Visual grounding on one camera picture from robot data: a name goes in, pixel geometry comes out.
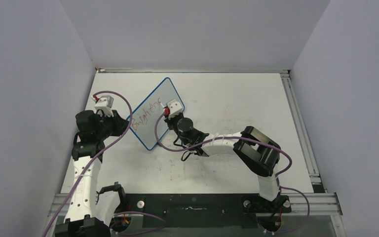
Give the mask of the red capped whiteboard marker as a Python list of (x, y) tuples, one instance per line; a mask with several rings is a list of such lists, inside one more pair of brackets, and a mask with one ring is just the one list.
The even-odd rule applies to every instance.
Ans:
[(164, 105), (164, 104), (162, 104), (162, 103), (160, 103), (160, 105), (162, 106), (162, 109), (163, 109), (163, 110), (167, 109), (167, 106), (166, 106), (166, 105)]

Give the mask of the blue framed whiteboard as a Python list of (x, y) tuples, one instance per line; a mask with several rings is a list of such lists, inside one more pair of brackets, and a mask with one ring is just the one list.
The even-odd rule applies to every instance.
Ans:
[(172, 80), (166, 77), (133, 110), (133, 115), (127, 118), (127, 120), (131, 120), (131, 131), (146, 150), (151, 151), (157, 145), (155, 129), (159, 138), (162, 138), (169, 130), (166, 123), (159, 122), (157, 127), (155, 127), (155, 123), (163, 112), (160, 103), (166, 105), (173, 99), (177, 99), (185, 110), (186, 107)]

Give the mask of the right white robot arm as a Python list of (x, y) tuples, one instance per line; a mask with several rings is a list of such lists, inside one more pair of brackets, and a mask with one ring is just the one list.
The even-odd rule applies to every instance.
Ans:
[(169, 118), (163, 113), (158, 121), (164, 120), (168, 129), (174, 131), (177, 138), (175, 152), (183, 152), (182, 161), (190, 155), (199, 157), (236, 156), (259, 181), (259, 205), (269, 213), (289, 208), (287, 196), (281, 194), (278, 176), (287, 171), (293, 161), (272, 139), (258, 129), (247, 126), (235, 134), (210, 134), (197, 130), (190, 118), (182, 113)]

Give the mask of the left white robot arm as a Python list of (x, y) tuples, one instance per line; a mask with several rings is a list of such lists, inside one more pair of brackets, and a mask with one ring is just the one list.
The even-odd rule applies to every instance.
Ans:
[(97, 190), (97, 179), (103, 152), (109, 137), (121, 138), (129, 122), (116, 110), (86, 110), (76, 115), (78, 132), (74, 136), (72, 159), (74, 185), (70, 191), (69, 208), (62, 224), (56, 225), (57, 237), (109, 237), (114, 212), (127, 207), (124, 188), (118, 182)]

